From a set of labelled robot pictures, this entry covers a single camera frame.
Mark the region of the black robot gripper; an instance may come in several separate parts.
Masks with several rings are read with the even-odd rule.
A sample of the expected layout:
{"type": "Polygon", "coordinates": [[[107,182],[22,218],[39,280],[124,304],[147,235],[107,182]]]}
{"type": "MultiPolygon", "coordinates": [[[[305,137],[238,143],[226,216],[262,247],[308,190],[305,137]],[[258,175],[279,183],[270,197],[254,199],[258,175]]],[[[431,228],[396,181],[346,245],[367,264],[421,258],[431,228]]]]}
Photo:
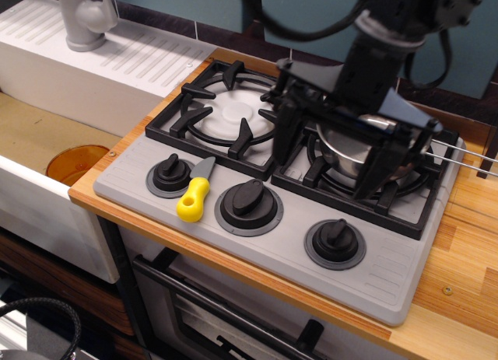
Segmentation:
{"type": "MultiPolygon", "coordinates": [[[[352,137],[378,141],[375,132],[360,120],[373,114],[396,121],[410,131],[442,131],[442,124],[416,109],[392,89],[398,71],[416,44],[388,43],[365,33],[353,41],[343,65],[322,67],[281,59],[280,75],[270,92],[277,113],[272,154],[283,165],[307,121],[341,128],[352,137]]],[[[370,146],[353,192],[354,200],[371,198],[396,176],[399,169],[410,171],[424,151],[413,149],[408,140],[387,138],[370,146]]]]}

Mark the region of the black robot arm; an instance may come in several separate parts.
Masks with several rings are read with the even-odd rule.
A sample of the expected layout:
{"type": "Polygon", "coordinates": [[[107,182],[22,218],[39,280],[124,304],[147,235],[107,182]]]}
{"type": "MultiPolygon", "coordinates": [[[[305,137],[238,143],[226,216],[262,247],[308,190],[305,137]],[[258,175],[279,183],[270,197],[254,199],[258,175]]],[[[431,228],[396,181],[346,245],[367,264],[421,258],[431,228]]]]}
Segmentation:
{"type": "Polygon", "coordinates": [[[419,112],[393,89],[409,74],[414,53],[438,33],[451,56],[448,30],[468,24],[481,0],[359,0],[341,21],[357,36],[343,65],[322,67],[282,59],[268,94],[276,114],[272,154],[284,163],[308,121],[370,146],[354,198],[367,199],[399,169],[416,167],[441,124],[419,112]]]}

